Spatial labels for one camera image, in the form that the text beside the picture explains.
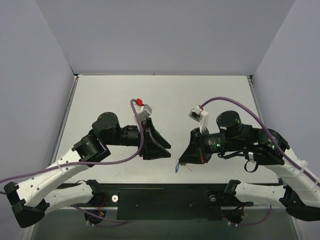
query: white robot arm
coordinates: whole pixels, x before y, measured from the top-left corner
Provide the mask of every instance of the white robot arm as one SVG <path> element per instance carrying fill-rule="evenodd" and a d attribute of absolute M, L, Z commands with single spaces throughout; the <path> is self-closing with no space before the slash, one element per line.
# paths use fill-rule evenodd
<path fill-rule="evenodd" d="M 226 111 L 216 119 L 220 132 L 209 134 L 209 114 L 202 106 L 192 109 L 189 116 L 199 122 L 199 128 L 191 131 L 190 144 L 180 157 L 180 164 L 205 164 L 214 153 L 224 159 L 245 157 L 248 162 L 256 163 L 256 167 L 263 166 L 276 173 L 284 185 L 267 186 L 230 180 L 224 191 L 225 198 L 283 208 L 303 221 L 320 220 L 319 178 L 307 168 L 306 161 L 297 158 L 279 133 L 268 129 L 273 138 L 270 139 L 264 129 L 242 124 L 237 112 Z M 282 156 L 277 147 L 286 156 Z"/>
<path fill-rule="evenodd" d="M 105 112 L 92 124 L 92 130 L 51 166 L 25 181 L 9 182 L 4 186 L 21 228 L 37 223 L 49 212 L 70 205 L 89 203 L 100 206 L 104 202 L 105 193 L 96 180 L 57 189 L 69 178 L 94 165 L 123 163 L 137 155 L 144 160 L 171 156 L 166 150 L 171 145 L 156 131 L 149 117 L 151 108 L 142 104 L 139 99 L 136 103 L 139 108 L 135 119 L 139 122 L 140 129 L 136 125 L 121 128 L 117 116 L 112 112 Z M 108 145 L 135 146 L 138 151 L 124 160 L 101 162 L 111 154 Z"/>

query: wire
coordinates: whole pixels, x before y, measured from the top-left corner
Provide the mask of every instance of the wire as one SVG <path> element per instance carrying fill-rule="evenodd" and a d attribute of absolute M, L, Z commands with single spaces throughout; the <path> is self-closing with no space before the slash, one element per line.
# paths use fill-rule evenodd
<path fill-rule="evenodd" d="M 85 214 L 88 214 L 88 215 L 90 215 L 90 216 L 92 216 L 94 218 L 100 219 L 102 221 L 107 221 L 107 222 L 116 223 L 116 224 L 122 224 L 122 225 L 128 223 L 127 221 L 118 221 L 118 220 L 114 220 L 114 219 L 105 218 L 105 217 L 102 217 L 102 216 L 97 216 L 97 215 L 93 214 L 92 212 L 86 211 L 86 210 L 84 210 L 84 209 L 82 209 L 82 208 L 80 208 L 80 207 L 78 207 L 76 205 L 71 205 L 70 207 L 75 208 L 75 209 L 77 209 L 77 210 L 79 210 L 79 211 L 81 211 L 81 212 L 83 212 Z"/>
<path fill-rule="evenodd" d="M 245 227 L 245 226 L 254 226 L 254 225 L 258 225 L 258 224 L 262 224 L 264 221 L 266 221 L 270 215 L 271 215 L 271 212 L 272 212 L 272 206 L 270 205 L 269 207 L 269 211 L 267 213 L 267 215 L 262 218 L 260 221 L 256 221 L 256 222 L 249 222 L 249 223 L 239 223 L 239 224 L 235 224 L 233 222 L 230 222 L 226 217 L 224 217 L 224 219 L 226 219 L 231 225 L 233 226 L 237 226 L 237 227 Z"/>
<path fill-rule="evenodd" d="M 107 228 L 116 228 L 125 225 L 126 223 L 118 223 L 115 225 L 94 225 L 95 228 L 102 228 L 102 229 L 107 229 Z"/>
<path fill-rule="evenodd" d="M 240 215 L 240 213 L 238 213 L 237 210 L 240 209 L 240 208 L 242 208 L 242 213 L 244 213 L 244 207 L 245 207 L 245 205 L 247 205 L 247 204 L 251 204 L 251 202 L 250 202 L 250 201 L 241 202 L 240 205 L 237 206 L 235 209 L 224 211 L 223 216 L 226 218 L 226 216 L 229 215 L 229 214 L 231 214 L 231 213 L 236 213 L 236 214 L 239 214 L 239 215 Z"/>
<path fill-rule="evenodd" d="M 256 162 L 256 163 L 255 163 L 255 166 L 254 166 L 254 169 L 251 170 L 251 171 L 249 171 L 249 170 L 247 169 L 247 164 L 248 164 L 249 162 L 250 162 L 250 161 L 248 160 L 248 161 L 246 161 L 246 163 L 244 164 L 244 170 L 245 170 L 246 172 L 248 172 L 248 173 L 254 173 L 255 171 L 258 170 L 259 164 Z"/>
<path fill-rule="evenodd" d="M 79 180 L 79 181 L 76 181 L 75 184 L 78 184 L 78 183 L 81 182 L 81 181 L 84 181 L 85 183 L 87 183 L 86 180 Z"/>
<path fill-rule="evenodd" d="M 218 153 L 218 157 L 221 159 L 231 159 L 237 156 L 243 157 L 246 156 L 246 154 L 242 153 L 243 151 L 235 151 L 233 153 L 230 153 L 229 155 L 222 155 L 221 153 Z"/>
<path fill-rule="evenodd" d="M 238 107 L 242 108 L 243 110 L 245 110 L 248 114 L 250 114 L 258 123 L 259 125 L 262 127 L 262 129 L 265 131 L 265 133 L 267 134 L 267 136 L 269 137 L 270 141 L 275 145 L 275 148 L 281 153 L 281 155 L 287 159 L 289 161 L 290 164 L 292 164 L 295 168 L 297 168 L 299 171 L 302 169 L 301 166 L 299 166 L 297 163 L 295 163 L 290 157 L 288 157 L 285 152 L 280 148 L 280 146 L 278 145 L 278 143 L 275 141 L 275 139 L 273 138 L 273 136 L 271 135 L 271 133 L 269 132 L 269 130 L 267 129 L 266 125 L 260 120 L 260 118 L 255 115 L 255 113 L 253 111 L 251 111 L 249 108 L 247 108 L 246 106 L 242 105 L 241 103 L 230 99 L 228 97 L 224 97 L 224 96 L 217 96 L 217 97 L 213 97 L 210 98 L 209 100 L 205 101 L 200 108 L 203 108 L 205 105 L 207 105 L 208 103 L 211 103 L 215 100 L 223 100 L 223 101 L 227 101 L 230 102 L 232 104 L 237 105 Z M 318 180 L 311 175 L 311 173 L 309 173 L 306 170 L 303 170 L 303 173 L 305 175 L 308 176 L 308 178 L 310 178 L 312 180 L 312 182 L 316 183 L 316 185 L 318 185 L 320 187 L 320 182 L 318 182 Z"/>
<path fill-rule="evenodd" d="M 102 216 L 104 216 L 105 214 L 104 214 L 100 209 L 101 209 L 101 207 L 103 207 L 103 206 L 106 204 L 106 202 L 107 202 L 107 198 L 104 197 L 103 203 L 102 203 L 102 204 L 99 206 L 99 208 L 98 208 L 99 213 L 100 213 Z"/>
<path fill-rule="evenodd" d="M 136 111 L 135 106 L 134 106 L 135 102 L 136 102 L 135 99 L 131 99 L 130 105 L 131 105 L 133 114 L 134 114 L 134 116 L 136 118 L 136 121 L 137 121 L 137 124 L 138 124 L 138 127 L 139 127 L 140 145 L 139 145 L 138 150 L 132 156 L 130 156 L 128 158 L 125 158 L 123 160 L 118 160 L 118 161 L 107 161 L 107 162 L 77 161 L 77 162 L 69 162 L 69 163 L 60 164 L 60 167 L 62 168 L 62 167 L 73 166 L 73 165 L 114 165 L 114 164 L 122 164 L 122 163 L 128 162 L 131 159 L 135 158 L 141 152 L 141 150 L 142 150 L 142 148 L 144 146 L 144 130 L 143 130 L 143 127 L 141 125 L 141 119 L 140 119 L 140 117 L 139 117 L 139 115 L 138 115 L 138 113 Z M 4 179 L 0 180 L 0 184 L 2 184 L 4 182 L 7 182 L 7 181 L 10 181 L 10 180 L 14 180 L 14 179 L 20 179 L 20 178 L 25 178 L 25 177 L 31 177 L 31 176 L 34 176 L 34 175 L 37 175 L 37 174 L 43 174 L 43 173 L 46 173 L 46 172 L 49 172 L 49 171 L 52 171 L 52 170 L 56 170 L 58 168 L 59 168 L 58 166 L 52 166 L 52 167 L 48 167 L 46 169 L 39 170 L 39 171 L 34 171 L 34 172 L 31 172 L 31 173 L 26 173 L 26 174 L 21 174 L 21 175 L 17 175 L 17 176 L 7 177 L 7 178 L 4 178 Z"/>

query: white wall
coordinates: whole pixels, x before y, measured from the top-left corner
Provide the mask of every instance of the white wall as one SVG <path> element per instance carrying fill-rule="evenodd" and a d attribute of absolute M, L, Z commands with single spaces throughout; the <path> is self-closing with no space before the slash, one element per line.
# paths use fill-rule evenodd
<path fill-rule="evenodd" d="M 320 177 L 320 1 L 296 0 L 253 76 L 263 118 Z M 320 222 L 304 223 L 319 239 Z"/>
<path fill-rule="evenodd" d="M 36 0 L 76 74 L 252 75 L 294 0 Z"/>
<path fill-rule="evenodd" d="M 1 179 L 48 165 L 73 79 L 35 1 L 1 1 Z M 0 213 L 0 239 L 20 239 L 22 230 L 3 195 Z"/>

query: red wire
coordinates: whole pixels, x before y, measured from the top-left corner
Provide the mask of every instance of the red wire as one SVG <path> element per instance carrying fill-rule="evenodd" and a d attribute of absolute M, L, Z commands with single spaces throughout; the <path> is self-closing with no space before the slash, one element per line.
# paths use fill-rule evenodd
<path fill-rule="evenodd" d="M 106 202 L 107 202 L 107 198 L 106 197 L 104 197 L 104 199 L 103 199 L 103 203 L 99 206 L 99 213 L 101 214 L 101 215 L 105 215 L 101 210 L 100 210 L 100 208 L 101 207 L 103 207 L 105 204 L 106 204 Z"/>

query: white table surface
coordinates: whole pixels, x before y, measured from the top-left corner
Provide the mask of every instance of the white table surface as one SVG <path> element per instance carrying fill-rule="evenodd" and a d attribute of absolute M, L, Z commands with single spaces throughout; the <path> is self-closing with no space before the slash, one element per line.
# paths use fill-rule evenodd
<path fill-rule="evenodd" d="M 101 113 L 114 112 L 121 127 L 134 125 L 130 107 L 132 98 L 141 98 L 152 107 L 154 127 L 171 144 L 171 158 L 142 160 L 135 157 L 122 164 L 94 166 L 66 183 L 88 179 L 113 184 L 213 184 L 228 183 L 230 179 L 247 183 L 277 183 L 277 176 L 262 166 L 255 173 L 247 173 L 244 158 L 225 160 L 216 154 L 205 165 L 191 164 L 192 171 L 180 166 L 175 173 L 176 161 L 189 144 L 190 131 L 199 126 L 188 117 L 190 110 L 217 96 L 232 98 L 258 114 L 246 76 L 80 75 L 57 159 L 88 134 Z M 249 114 L 229 102 L 214 101 L 205 110 L 210 113 L 210 133 L 219 131 L 216 118 L 228 110 L 237 111 L 244 124 L 259 127 Z M 127 158 L 137 150 L 126 146 L 108 148 L 111 155 L 104 161 L 110 162 Z"/>

